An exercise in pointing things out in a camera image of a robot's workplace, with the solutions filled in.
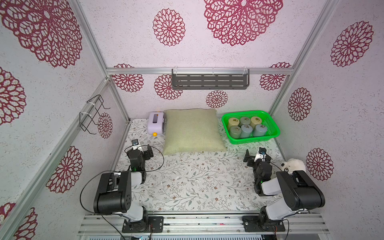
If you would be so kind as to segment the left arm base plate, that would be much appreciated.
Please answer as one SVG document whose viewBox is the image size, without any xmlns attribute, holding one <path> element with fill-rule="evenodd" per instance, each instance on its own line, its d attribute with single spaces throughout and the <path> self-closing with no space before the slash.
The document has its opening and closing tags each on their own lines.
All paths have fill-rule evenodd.
<svg viewBox="0 0 384 240">
<path fill-rule="evenodd" d="M 124 221 L 122 233 L 162 233 L 164 227 L 164 217 L 144 217 L 138 222 Z"/>
</svg>

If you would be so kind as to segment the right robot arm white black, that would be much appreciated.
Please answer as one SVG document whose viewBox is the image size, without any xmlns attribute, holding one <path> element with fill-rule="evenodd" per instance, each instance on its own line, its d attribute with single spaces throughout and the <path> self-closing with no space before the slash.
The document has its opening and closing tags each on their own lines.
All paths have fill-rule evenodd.
<svg viewBox="0 0 384 240">
<path fill-rule="evenodd" d="M 281 164 L 272 178 L 272 158 L 265 148 L 255 156 L 246 150 L 243 162 L 253 168 L 254 189 L 260 197 L 282 195 L 275 203 L 260 209 L 257 223 L 264 227 L 280 226 L 283 219 L 303 210 L 324 207 L 325 196 L 306 173 L 304 162 L 290 159 Z"/>
</svg>

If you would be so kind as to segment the green canister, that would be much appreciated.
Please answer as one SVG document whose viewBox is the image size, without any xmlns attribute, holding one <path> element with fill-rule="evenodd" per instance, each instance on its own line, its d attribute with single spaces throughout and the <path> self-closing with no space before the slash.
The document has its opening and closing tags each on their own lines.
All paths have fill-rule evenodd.
<svg viewBox="0 0 384 240">
<path fill-rule="evenodd" d="M 240 139 L 242 132 L 243 131 L 239 126 L 232 126 L 229 130 L 230 136 L 233 139 Z"/>
</svg>

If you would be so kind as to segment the grey-green canister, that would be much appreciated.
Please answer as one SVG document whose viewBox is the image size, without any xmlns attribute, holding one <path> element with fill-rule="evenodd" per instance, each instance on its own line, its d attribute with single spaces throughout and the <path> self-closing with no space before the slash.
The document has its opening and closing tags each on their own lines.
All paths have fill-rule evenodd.
<svg viewBox="0 0 384 240">
<path fill-rule="evenodd" d="M 241 117 L 240 118 L 240 124 L 239 126 L 243 126 L 243 125 L 250 125 L 251 124 L 251 119 L 248 118 L 248 117 Z"/>
</svg>

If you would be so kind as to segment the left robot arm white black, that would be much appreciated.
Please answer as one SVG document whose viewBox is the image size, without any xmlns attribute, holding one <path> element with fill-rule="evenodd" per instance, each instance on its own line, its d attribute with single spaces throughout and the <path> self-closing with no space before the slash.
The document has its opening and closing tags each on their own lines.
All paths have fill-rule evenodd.
<svg viewBox="0 0 384 240">
<path fill-rule="evenodd" d="M 138 148 L 128 151 L 127 155 L 131 161 L 129 170 L 101 174 L 93 203 L 95 213 L 118 215 L 129 223 L 139 225 L 149 223 L 145 207 L 132 200 L 132 188 L 145 183 L 146 161 L 154 156 L 152 147 L 147 145 L 146 148 L 145 151 Z"/>
</svg>

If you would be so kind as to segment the yellow-green canister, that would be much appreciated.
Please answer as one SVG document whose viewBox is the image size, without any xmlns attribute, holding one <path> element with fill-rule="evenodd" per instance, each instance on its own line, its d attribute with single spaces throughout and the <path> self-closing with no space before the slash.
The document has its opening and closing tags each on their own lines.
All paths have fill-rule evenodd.
<svg viewBox="0 0 384 240">
<path fill-rule="evenodd" d="M 231 130 L 232 127 L 238 127 L 240 120 L 237 118 L 229 118 L 228 120 L 228 130 Z"/>
</svg>

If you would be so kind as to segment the yellow canister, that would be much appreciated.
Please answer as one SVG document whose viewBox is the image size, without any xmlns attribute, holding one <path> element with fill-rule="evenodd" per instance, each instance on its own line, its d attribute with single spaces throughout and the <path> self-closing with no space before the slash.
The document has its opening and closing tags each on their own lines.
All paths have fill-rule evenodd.
<svg viewBox="0 0 384 240">
<path fill-rule="evenodd" d="M 254 129 L 256 127 L 256 125 L 260 125 L 262 124 L 262 119 L 257 117 L 257 116 L 254 116 L 254 117 L 251 117 L 251 127 Z"/>
</svg>

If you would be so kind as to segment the blue canister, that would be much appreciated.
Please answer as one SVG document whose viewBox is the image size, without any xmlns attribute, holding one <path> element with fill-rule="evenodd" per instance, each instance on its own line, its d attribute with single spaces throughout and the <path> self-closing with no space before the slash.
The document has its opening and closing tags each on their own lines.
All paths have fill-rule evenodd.
<svg viewBox="0 0 384 240">
<path fill-rule="evenodd" d="M 263 124 L 255 125 L 254 131 L 253 131 L 253 137 L 263 137 L 266 135 L 268 131 L 268 127 Z"/>
</svg>

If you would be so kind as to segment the blue-grey canister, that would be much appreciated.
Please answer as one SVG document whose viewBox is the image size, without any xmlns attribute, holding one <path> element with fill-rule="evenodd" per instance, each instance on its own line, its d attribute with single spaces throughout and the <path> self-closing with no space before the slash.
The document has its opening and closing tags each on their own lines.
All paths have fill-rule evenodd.
<svg viewBox="0 0 384 240">
<path fill-rule="evenodd" d="M 241 130 L 242 130 L 242 133 L 240 138 L 245 139 L 250 137 L 250 135 L 253 132 L 253 127 L 251 125 L 244 124 L 241 126 Z"/>
</svg>

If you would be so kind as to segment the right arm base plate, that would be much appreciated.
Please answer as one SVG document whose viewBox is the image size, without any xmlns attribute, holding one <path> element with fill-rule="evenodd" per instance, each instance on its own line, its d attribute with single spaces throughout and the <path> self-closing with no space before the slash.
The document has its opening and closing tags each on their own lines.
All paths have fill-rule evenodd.
<svg viewBox="0 0 384 240">
<path fill-rule="evenodd" d="M 245 232 L 285 232 L 282 221 L 273 221 L 259 216 L 242 216 Z"/>
</svg>

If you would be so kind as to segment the green plastic basket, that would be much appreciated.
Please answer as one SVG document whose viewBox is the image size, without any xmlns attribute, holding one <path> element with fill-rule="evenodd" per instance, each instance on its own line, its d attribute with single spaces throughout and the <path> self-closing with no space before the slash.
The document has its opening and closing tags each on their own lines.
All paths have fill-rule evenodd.
<svg viewBox="0 0 384 240">
<path fill-rule="evenodd" d="M 230 136 L 230 131 L 228 130 L 228 123 L 230 118 L 240 119 L 241 117 L 259 117 L 262 120 L 262 124 L 267 127 L 267 132 L 264 136 L 253 137 L 251 135 L 249 138 L 245 139 L 234 139 Z M 255 142 L 264 142 L 269 141 L 270 139 L 276 138 L 281 134 L 281 131 L 278 125 L 275 123 L 274 119 L 265 111 L 245 111 L 245 112 L 236 112 L 236 113 L 227 113 L 222 116 L 222 123 L 224 129 L 229 138 L 229 142 L 233 145 L 255 143 Z"/>
</svg>

